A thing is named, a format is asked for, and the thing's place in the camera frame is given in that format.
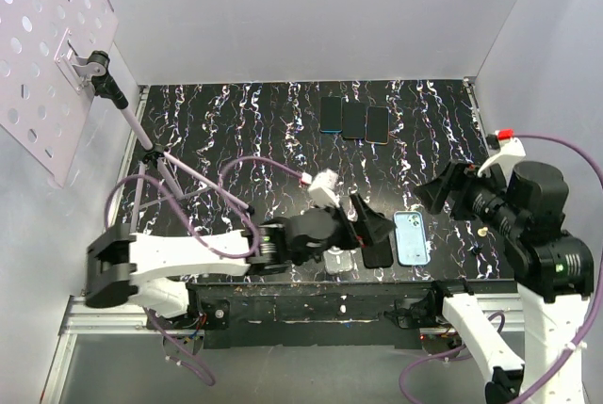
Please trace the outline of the light blue phone case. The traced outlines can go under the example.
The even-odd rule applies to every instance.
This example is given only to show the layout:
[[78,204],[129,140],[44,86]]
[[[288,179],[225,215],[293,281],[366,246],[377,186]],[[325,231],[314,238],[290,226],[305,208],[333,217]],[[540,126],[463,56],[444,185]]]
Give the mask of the light blue phone case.
[[417,211],[398,211],[393,216],[399,263],[404,267],[424,267],[430,262],[423,218]]

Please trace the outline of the clear phone case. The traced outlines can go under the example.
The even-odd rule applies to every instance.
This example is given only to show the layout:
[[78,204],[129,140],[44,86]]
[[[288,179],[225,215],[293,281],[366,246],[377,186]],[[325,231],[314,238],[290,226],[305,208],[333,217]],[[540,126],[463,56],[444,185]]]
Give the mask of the clear phone case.
[[322,257],[325,271],[329,275],[337,275],[353,270],[354,262],[351,250],[331,248],[326,250]]

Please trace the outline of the dark phone blue edge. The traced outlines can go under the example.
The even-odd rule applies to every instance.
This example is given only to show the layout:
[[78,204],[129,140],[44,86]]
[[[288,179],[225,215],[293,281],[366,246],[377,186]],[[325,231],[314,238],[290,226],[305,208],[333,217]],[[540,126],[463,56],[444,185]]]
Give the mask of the dark phone blue edge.
[[319,130],[325,134],[337,134],[342,131],[342,98],[325,96],[320,99]]

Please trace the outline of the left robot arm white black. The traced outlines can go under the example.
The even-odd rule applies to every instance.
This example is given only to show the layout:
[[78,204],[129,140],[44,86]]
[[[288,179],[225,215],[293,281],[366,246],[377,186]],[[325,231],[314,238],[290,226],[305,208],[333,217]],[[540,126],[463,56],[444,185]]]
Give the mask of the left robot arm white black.
[[199,303],[179,282],[183,275],[218,274],[233,277],[278,274],[290,265],[319,261],[332,248],[353,250],[383,243],[394,222],[353,194],[356,218],[334,207],[312,207],[291,218],[261,224],[259,251],[249,254],[252,234],[164,237],[135,234],[127,224],[115,224],[87,248],[85,303],[94,309],[131,303],[169,318],[182,329],[201,315]]

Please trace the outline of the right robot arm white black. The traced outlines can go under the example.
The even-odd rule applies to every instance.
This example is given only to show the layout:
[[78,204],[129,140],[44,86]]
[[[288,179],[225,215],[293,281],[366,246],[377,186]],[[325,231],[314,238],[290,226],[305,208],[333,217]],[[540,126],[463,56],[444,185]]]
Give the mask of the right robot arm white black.
[[446,203],[455,220],[480,221],[504,241],[522,304],[525,354],[518,356],[482,311],[465,282],[436,281],[428,319],[461,336],[485,382],[489,403],[581,403],[580,343],[595,288],[589,248],[563,229],[569,187],[555,167],[516,164],[509,177],[498,165],[451,162],[415,195],[436,215]]

